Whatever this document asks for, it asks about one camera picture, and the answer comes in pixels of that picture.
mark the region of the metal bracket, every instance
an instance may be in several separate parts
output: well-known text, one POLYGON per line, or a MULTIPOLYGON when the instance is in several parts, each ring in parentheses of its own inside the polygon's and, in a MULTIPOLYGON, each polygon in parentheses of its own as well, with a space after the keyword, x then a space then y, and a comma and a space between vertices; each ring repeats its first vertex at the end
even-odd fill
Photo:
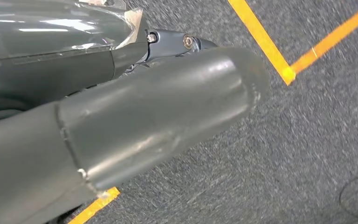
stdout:
POLYGON ((146 32, 149 43, 148 53, 126 72, 132 72, 140 64, 147 64, 164 57, 186 56, 217 47, 211 41, 182 32, 163 29, 151 29, 146 32))

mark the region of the bolt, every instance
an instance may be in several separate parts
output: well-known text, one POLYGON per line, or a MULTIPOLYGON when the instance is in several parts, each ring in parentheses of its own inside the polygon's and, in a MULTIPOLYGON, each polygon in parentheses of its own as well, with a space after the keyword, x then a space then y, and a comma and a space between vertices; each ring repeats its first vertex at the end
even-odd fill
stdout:
POLYGON ((185 48, 191 49, 193 47, 193 38, 189 35, 185 35, 183 37, 183 44, 185 45, 185 48))
POLYGON ((146 38, 147 38, 147 42, 149 42, 149 43, 154 43, 154 42, 157 41, 157 36, 155 34, 153 34, 153 33, 148 34, 146 36, 146 38))

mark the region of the gray carpet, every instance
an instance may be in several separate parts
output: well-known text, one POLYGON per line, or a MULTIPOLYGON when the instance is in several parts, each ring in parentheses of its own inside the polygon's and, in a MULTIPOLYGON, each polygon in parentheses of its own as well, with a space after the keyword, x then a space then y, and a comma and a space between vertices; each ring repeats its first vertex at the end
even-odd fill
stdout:
MULTIPOLYGON (((288 63, 358 0, 248 0, 288 63)), ((358 29, 287 87, 225 0, 134 1, 157 28, 250 49, 271 98, 130 182, 88 224, 358 224, 358 29)))

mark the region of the orange tape line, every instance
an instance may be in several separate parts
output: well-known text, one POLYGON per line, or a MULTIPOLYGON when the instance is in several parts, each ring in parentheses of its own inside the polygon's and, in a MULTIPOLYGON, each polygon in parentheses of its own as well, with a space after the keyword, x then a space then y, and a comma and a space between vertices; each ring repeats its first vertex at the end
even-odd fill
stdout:
POLYGON ((89 205, 86 209, 80 212, 74 219, 72 219, 68 224, 84 224, 91 217, 93 217, 96 212, 101 210, 103 207, 108 205, 111 201, 115 200, 117 196, 120 194, 117 188, 111 188, 108 190, 109 197, 107 198, 99 198, 95 200, 91 205, 89 205))
POLYGON ((271 40, 263 25, 259 22, 252 9, 245 0, 228 0, 231 7, 237 13, 239 18, 248 28, 250 34, 256 40, 257 44, 263 50, 268 60, 274 66, 276 71, 282 77, 284 82, 289 85, 296 77, 294 71, 290 68, 285 58, 271 40))
POLYGON ((291 65, 292 70, 298 74, 302 70, 306 69, 357 27, 358 12, 335 30, 333 30, 333 32, 328 34, 321 42, 319 42, 315 47, 311 48, 306 54, 301 56, 294 64, 291 65))

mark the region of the gray plastic body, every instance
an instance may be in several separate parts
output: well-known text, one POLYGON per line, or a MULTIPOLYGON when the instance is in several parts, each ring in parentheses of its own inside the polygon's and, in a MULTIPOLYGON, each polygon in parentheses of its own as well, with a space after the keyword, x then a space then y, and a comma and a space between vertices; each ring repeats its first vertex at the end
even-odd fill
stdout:
POLYGON ((0 224, 41 224, 145 172, 245 116, 268 85, 261 60, 216 48, 0 120, 0 224))
POLYGON ((74 0, 0 0, 0 119, 119 77, 148 50, 142 17, 74 0))

